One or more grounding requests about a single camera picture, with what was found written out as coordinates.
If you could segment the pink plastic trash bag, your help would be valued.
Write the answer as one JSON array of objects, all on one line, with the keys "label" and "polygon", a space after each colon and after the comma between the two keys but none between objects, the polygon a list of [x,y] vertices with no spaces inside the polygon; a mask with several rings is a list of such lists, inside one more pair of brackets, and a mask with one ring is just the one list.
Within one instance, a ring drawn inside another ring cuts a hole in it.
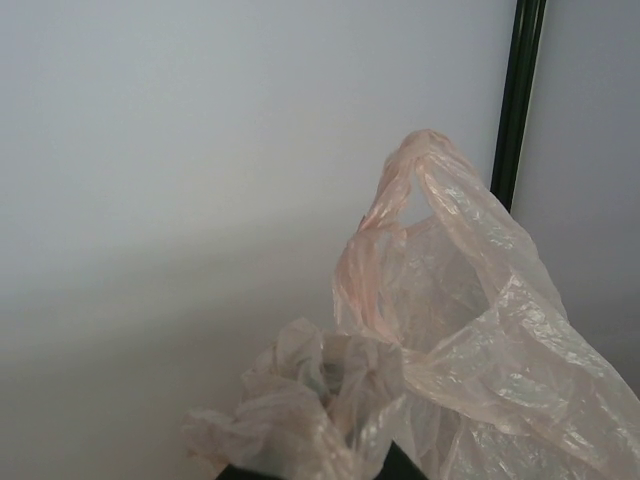
[{"label": "pink plastic trash bag", "polygon": [[570,324],[529,234],[449,139],[408,135],[332,281],[336,328],[299,319],[189,453],[278,479],[635,479],[639,401]]}]

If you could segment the dark grey trash bin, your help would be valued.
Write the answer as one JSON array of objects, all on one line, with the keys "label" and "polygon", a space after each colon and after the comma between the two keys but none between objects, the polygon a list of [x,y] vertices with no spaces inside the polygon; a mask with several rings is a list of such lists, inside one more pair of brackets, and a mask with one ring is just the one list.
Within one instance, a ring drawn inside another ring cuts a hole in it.
[{"label": "dark grey trash bin", "polygon": [[[226,466],[216,480],[278,480],[278,477],[268,476],[237,468],[233,465]],[[385,458],[383,468],[375,477],[375,480],[427,480],[428,477],[413,463],[404,451],[393,443]]]}]

